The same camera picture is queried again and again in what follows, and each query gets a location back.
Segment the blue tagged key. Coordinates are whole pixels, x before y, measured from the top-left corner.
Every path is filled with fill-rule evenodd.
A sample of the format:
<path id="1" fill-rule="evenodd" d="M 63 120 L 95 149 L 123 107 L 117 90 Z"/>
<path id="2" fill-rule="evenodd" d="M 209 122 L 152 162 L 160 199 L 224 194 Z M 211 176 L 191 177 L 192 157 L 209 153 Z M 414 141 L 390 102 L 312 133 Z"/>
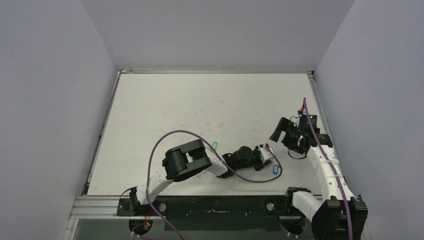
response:
<path id="1" fill-rule="evenodd" d="M 277 165 L 277 164 L 274 164 L 274 165 L 273 165 L 273 168 L 272 168 L 272 173 L 273 173 L 275 176 L 278 176 L 278 175 L 281 173 L 281 168 L 280 168 L 280 166 L 279 166 L 279 165 Z"/>

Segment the green tagged key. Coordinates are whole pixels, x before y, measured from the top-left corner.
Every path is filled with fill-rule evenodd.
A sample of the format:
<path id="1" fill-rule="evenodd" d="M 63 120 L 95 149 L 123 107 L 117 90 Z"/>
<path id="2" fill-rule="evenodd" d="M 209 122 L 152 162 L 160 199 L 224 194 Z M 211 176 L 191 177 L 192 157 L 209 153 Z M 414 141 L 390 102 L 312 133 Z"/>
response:
<path id="1" fill-rule="evenodd" d="M 218 148 L 218 142 L 214 141 L 214 142 L 212 143 L 212 148 L 213 148 L 214 150 L 216 150 L 216 149 Z"/>

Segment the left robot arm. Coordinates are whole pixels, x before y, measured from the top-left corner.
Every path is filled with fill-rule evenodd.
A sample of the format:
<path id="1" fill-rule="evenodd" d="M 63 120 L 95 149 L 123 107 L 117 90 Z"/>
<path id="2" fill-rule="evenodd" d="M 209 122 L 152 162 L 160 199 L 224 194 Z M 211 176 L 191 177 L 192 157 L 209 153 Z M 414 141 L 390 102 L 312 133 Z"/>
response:
<path id="1" fill-rule="evenodd" d="M 173 147 L 165 153 L 161 166 L 164 173 L 149 172 L 146 183 L 129 189 L 129 208 L 136 215 L 144 215 L 149 210 L 149 202 L 172 183 L 185 181 L 202 172 L 212 173 L 219 179 L 227 179 L 238 170 L 253 168 L 261 171 L 275 159 L 275 152 L 267 143 L 254 149 L 240 147 L 233 153 L 217 158 L 210 157 L 202 140 Z"/>

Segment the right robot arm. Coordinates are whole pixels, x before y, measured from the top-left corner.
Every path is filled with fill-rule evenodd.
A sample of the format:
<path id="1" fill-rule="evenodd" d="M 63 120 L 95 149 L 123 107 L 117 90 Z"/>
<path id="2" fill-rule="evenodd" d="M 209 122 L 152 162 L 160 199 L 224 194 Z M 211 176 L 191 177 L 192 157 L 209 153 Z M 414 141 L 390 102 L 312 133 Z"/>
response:
<path id="1" fill-rule="evenodd" d="M 270 140 L 281 143 L 289 151 L 303 155 L 315 171 L 322 199 L 316 199 L 303 187 L 289 187 L 282 207 L 290 215 L 300 211 L 311 223 L 316 240 L 359 240 L 368 216 L 368 207 L 349 189 L 335 157 L 328 134 L 317 127 L 317 115 L 300 114 L 298 123 L 282 117 Z"/>

